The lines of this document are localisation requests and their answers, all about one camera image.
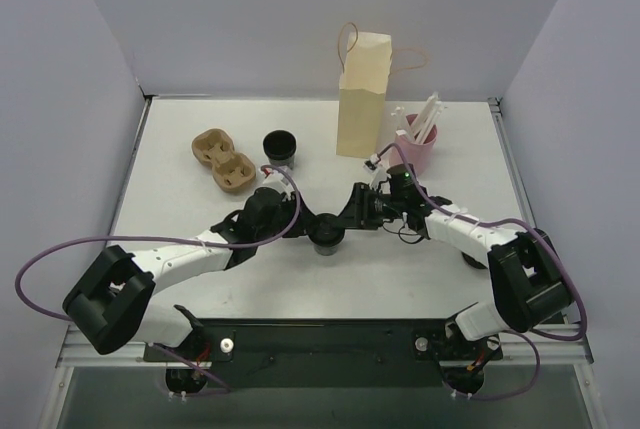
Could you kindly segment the black cup lid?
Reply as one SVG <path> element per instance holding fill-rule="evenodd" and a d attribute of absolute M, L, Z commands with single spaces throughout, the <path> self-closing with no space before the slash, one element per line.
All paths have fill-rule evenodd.
<path fill-rule="evenodd" d="M 333 225 L 335 218 L 336 216 L 330 213 L 317 215 L 317 228 L 308 236 L 312 243 L 316 240 L 341 239 L 343 241 L 345 230 L 338 229 Z"/>

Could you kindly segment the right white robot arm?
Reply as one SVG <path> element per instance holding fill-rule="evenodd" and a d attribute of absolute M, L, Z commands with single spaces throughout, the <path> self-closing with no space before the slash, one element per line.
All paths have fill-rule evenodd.
<path fill-rule="evenodd" d="M 376 230 L 401 220 L 426 240 L 447 244 L 489 271 L 492 298 L 455 314 L 443 333 L 446 350 L 464 357 L 479 340 L 502 331 L 525 333 L 574 302 L 547 235 L 515 230 L 515 222 L 491 225 L 447 198 L 428 196 L 412 172 L 396 165 L 380 182 L 356 183 L 337 216 L 345 230 Z"/>

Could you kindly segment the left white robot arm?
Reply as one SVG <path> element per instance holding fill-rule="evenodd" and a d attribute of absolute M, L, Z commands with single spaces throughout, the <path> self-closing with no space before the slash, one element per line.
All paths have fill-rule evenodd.
<path fill-rule="evenodd" d="M 304 209 L 296 192 L 259 188 L 242 209 L 193 239 L 136 252 L 109 246 L 67 294 L 63 310 L 101 355 L 138 341 L 160 343 L 179 359 L 193 359 L 203 347 L 200 321 L 182 306 L 155 306 L 152 298 L 245 263 L 260 246 L 287 235 Z"/>

